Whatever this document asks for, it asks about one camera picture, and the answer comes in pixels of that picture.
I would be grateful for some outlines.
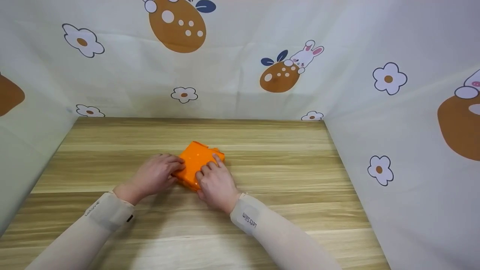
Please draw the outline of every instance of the cartoon backdrop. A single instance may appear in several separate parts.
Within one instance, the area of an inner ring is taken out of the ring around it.
[[[325,120],[393,269],[480,266],[478,1],[0,7],[3,228],[76,117]]]

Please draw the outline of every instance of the wood grain tabletop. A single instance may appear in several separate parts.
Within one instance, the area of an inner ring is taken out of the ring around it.
[[[0,269],[24,269],[149,156],[180,154],[192,140],[224,152],[239,189],[344,269],[389,269],[323,122],[93,117],[78,119],[0,239]],[[91,268],[277,269],[254,238],[181,186],[144,199]]]

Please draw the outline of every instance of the orange paper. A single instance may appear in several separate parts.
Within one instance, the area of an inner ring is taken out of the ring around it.
[[[213,154],[217,154],[222,161],[225,160],[225,154],[218,148],[208,148],[208,146],[199,142],[191,142],[190,145],[179,155],[185,160],[185,169],[173,173],[179,179],[179,183],[185,187],[197,192],[200,189],[195,173],[209,161],[215,162]]]

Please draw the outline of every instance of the arm sleeve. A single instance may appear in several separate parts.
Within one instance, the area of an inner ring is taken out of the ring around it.
[[[255,237],[283,270],[341,270],[313,238],[250,195],[240,196],[230,219]]]
[[[105,193],[26,269],[84,270],[108,237],[132,217],[133,205]]]

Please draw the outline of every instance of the white rabbit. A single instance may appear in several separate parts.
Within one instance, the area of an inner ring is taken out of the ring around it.
[[[313,58],[324,51],[323,46],[318,46],[312,49],[315,46],[315,41],[309,40],[305,42],[305,47],[303,50],[297,52],[296,54],[290,57],[290,60],[285,60],[284,64],[286,66],[292,66],[296,64],[298,67],[298,73],[302,74],[305,72],[305,68],[313,61]]]

